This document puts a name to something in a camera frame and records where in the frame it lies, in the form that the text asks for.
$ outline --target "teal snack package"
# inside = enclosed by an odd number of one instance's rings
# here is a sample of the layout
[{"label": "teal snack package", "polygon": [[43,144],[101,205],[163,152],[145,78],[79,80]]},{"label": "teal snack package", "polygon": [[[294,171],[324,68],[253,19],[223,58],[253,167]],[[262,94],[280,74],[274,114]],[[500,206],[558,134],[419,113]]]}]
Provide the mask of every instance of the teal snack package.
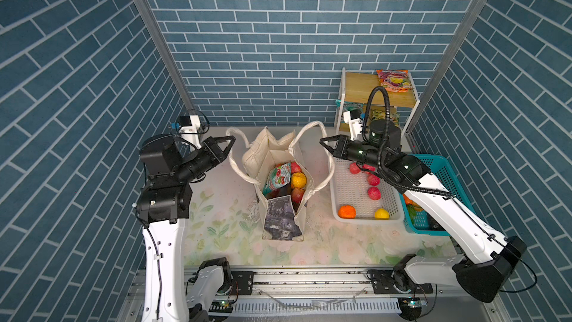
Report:
[{"label": "teal snack package", "polygon": [[268,175],[262,194],[266,195],[271,191],[282,188],[286,184],[290,184],[291,171],[290,162],[273,168]]}]

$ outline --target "brick wallpaper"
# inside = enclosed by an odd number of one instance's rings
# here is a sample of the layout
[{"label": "brick wallpaper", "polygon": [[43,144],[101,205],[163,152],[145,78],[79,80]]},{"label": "brick wallpaper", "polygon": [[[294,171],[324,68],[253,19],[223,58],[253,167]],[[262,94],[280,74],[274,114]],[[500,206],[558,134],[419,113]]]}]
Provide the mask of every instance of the brick wallpaper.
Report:
[{"label": "brick wallpaper", "polygon": [[469,2],[149,0],[193,102],[262,126],[333,124],[343,66],[409,69],[422,92]]},{"label": "brick wallpaper", "polygon": [[138,145],[181,110],[132,0],[0,0],[0,321],[115,318]]},{"label": "brick wallpaper", "polygon": [[[529,246],[514,321],[572,320],[572,0],[488,0],[415,127],[479,215]],[[530,284],[524,266],[508,289]]]}]

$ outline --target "canvas bag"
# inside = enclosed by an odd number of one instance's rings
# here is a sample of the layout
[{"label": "canvas bag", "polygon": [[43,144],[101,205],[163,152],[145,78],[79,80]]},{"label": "canvas bag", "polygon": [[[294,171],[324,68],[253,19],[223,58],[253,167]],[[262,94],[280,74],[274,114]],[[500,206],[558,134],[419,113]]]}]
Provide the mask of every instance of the canvas bag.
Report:
[{"label": "canvas bag", "polygon": [[[319,121],[310,122],[305,125],[297,135],[295,131],[292,131],[279,140],[275,139],[268,128],[265,127],[252,143],[248,142],[246,135],[238,128],[230,127],[226,130],[226,135],[237,134],[241,136],[248,148],[242,159],[244,170],[247,174],[244,174],[238,167],[233,158],[232,149],[228,155],[228,160],[236,174],[245,181],[254,184],[256,197],[259,202],[260,219],[263,226],[262,239],[304,240],[304,227],[308,209],[307,202],[317,191],[329,183],[330,179],[332,179],[334,169],[333,156],[325,149],[324,151],[328,157],[329,175],[322,183],[316,185],[310,172],[308,172],[304,166],[304,159],[300,146],[298,145],[298,140],[304,132],[314,126],[321,128],[322,137],[327,136],[324,124]],[[290,207],[286,206],[287,204],[283,198],[287,197],[278,197],[268,200],[262,193],[270,171],[277,164],[290,161],[296,161],[300,165],[307,179],[304,196],[295,215],[292,204],[290,203]]]}]

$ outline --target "plastic basket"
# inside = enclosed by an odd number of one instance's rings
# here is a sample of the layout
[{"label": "plastic basket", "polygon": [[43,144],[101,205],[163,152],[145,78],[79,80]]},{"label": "plastic basket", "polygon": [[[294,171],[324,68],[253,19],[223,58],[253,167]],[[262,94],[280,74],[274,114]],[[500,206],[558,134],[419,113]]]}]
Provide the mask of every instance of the plastic basket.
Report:
[{"label": "plastic basket", "polygon": [[[349,172],[350,161],[334,158],[334,163],[335,172],[329,183],[334,218],[349,224],[383,226],[403,224],[403,206],[400,204],[400,198],[403,200],[403,197],[395,188],[381,181],[377,188],[382,197],[379,200],[372,200],[367,195],[367,190],[371,188],[371,185],[367,183],[366,173],[351,174]],[[343,205],[351,205],[356,209],[355,219],[344,219],[338,216],[338,210]],[[387,210],[390,218],[375,219],[374,214],[379,208]]]},{"label": "plastic basket", "polygon": [[[467,194],[465,194],[461,183],[455,176],[455,172],[453,167],[447,161],[447,158],[441,155],[434,155],[434,154],[413,154],[417,158],[419,158],[423,163],[425,163],[429,169],[433,172],[434,175],[439,178],[441,184],[447,188],[448,191],[456,194],[459,200],[465,204],[465,206],[470,209],[473,213],[475,209],[473,209]],[[405,223],[405,229],[408,232],[415,233],[415,234],[424,234],[424,235],[433,235],[433,236],[449,236],[449,233],[446,231],[435,231],[429,230],[429,222],[427,221],[427,213],[425,211],[418,211],[415,218],[413,218],[413,223],[411,223],[411,217],[409,215],[409,211],[405,205],[405,201],[403,196],[399,195],[403,213],[405,215],[403,221]]]}]

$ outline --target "white plastic basket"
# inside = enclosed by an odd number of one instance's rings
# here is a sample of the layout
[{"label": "white plastic basket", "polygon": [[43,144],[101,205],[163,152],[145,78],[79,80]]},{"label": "white plastic basket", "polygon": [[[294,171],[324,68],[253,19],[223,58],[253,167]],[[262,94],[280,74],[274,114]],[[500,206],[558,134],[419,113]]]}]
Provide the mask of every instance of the white plastic basket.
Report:
[{"label": "white plastic basket", "polygon": [[[372,200],[367,195],[367,190],[371,188],[371,185],[367,182],[366,173],[351,174],[349,172],[350,161],[334,158],[334,164],[335,172],[329,183],[334,218],[349,224],[403,225],[403,208],[399,192],[395,188],[381,181],[377,188],[382,193],[382,197],[379,200]],[[355,219],[344,219],[338,216],[338,210],[344,205],[351,205],[356,209]],[[375,219],[374,214],[379,208],[387,210],[390,218]]]}]

